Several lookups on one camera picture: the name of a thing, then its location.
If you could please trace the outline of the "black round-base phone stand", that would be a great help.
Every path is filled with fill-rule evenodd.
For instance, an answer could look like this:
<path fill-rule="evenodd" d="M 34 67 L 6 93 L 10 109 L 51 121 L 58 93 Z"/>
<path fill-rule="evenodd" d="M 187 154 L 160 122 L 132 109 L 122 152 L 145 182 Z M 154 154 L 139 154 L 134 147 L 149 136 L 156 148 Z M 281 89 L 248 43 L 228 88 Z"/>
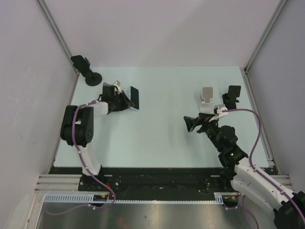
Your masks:
<path fill-rule="evenodd" d="M 102 76 L 99 73 L 93 72 L 90 68 L 90 62 L 87 58 L 84 58 L 87 62 L 87 70 L 80 72 L 85 78 L 85 82 L 88 86 L 97 86 L 102 82 Z"/>

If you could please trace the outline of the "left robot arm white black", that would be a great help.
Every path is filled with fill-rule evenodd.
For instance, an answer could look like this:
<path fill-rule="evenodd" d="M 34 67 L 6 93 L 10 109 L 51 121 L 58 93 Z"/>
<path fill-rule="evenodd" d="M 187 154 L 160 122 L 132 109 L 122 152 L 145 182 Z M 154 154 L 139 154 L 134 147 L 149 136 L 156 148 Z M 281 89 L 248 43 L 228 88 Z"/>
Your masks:
<path fill-rule="evenodd" d="M 94 135 L 94 119 L 133 108 L 139 110 L 139 90 L 130 87 L 130 96 L 120 88 L 120 82 L 104 83 L 98 99 L 86 104 L 66 106 L 60 136 L 67 145 L 74 147 L 81 162 L 82 173 L 91 176 L 89 186 L 99 191 L 105 186 L 105 178 L 100 176 L 102 165 L 91 147 Z"/>

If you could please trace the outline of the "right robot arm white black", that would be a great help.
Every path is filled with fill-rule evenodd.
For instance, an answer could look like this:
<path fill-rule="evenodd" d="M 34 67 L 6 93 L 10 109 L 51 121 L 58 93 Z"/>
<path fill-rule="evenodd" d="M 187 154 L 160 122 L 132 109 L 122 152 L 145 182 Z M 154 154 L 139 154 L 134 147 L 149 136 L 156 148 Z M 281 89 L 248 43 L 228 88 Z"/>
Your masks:
<path fill-rule="evenodd" d="M 238 146 L 233 127 L 219 126 L 218 114 L 199 113 L 196 118 L 185 116 L 183 119 L 188 132 L 205 133 L 219 152 L 219 160 L 225 168 L 224 177 L 220 179 L 224 191 L 241 192 L 270 214 L 278 229 L 305 227 L 304 192 L 295 193 L 256 166 Z"/>

